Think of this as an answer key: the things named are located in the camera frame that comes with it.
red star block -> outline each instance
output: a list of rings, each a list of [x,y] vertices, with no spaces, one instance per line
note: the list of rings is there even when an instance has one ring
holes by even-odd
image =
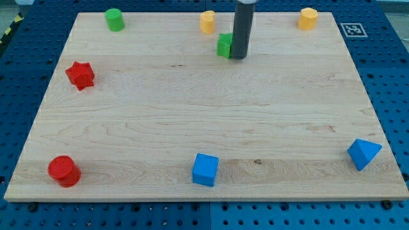
[[[71,84],[77,86],[78,90],[81,91],[85,87],[94,86],[94,72],[91,69],[89,63],[78,63],[74,61],[71,68],[65,70],[68,79],[70,79]]]

wood grain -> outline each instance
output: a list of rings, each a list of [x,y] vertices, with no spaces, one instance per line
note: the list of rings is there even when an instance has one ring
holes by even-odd
[[[198,13],[80,13],[23,153],[8,201],[369,201],[409,197],[331,13],[316,29],[298,13],[256,13],[249,56],[218,57]],[[95,87],[64,70],[90,62]],[[383,145],[358,172],[356,139]],[[192,183],[196,153],[220,158],[213,188]],[[70,155],[82,178],[61,188],[48,163]]]

